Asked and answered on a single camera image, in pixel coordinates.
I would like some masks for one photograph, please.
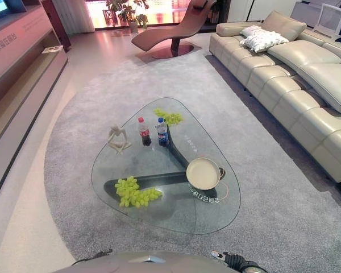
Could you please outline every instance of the book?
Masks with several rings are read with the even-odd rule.
[[[46,47],[43,51],[42,54],[45,53],[52,53],[52,52],[59,52],[63,49],[63,45],[57,45],[55,47]]]

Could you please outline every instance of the beige plate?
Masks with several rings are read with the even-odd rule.
[[[220,169],[207,158],[197,158],[189,163],[186,171],[188,182],[197,189],[212,189],[220,181]]]

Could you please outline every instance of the green grapes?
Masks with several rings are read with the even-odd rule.
[[[162,108],[156,108],[154,110],[154,113],[161,118],[165,119],[165,123],[169,126],[176,125],[183,121],[183,117],[180,113],[167,113],[166,111],[163,111]]]
[[[121,197],[120,206],[129,207],[130,205],[140,208],[141,206],[147,207],[149,201],[158,199],[162,196],[162,192],[157,191],[155,188],[148,188],[140,191],[137,180],[130,176],[126,180],[119,179],[115,184],[116,194]]]

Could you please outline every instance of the gray rug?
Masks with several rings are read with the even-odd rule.
[[[230,251],[269,272],[341,272],[341,196],[303,149],[204,49],[170,60],[124,62],[71,100],[53,129],[45,188],[53,219],[76,259],[168,250],[210,256]],[[147,103],[180,100],[223,151],[240,182],[231,225],[188,235],[135,221],[104,204],[91,183],[109,125]]]

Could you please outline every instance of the sofa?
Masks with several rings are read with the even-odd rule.
[[[253,25],[288,42],[255,53],[240,44]],[[341,182],[341,43],[273,11],[263,23],[218,24],[210,52]]]

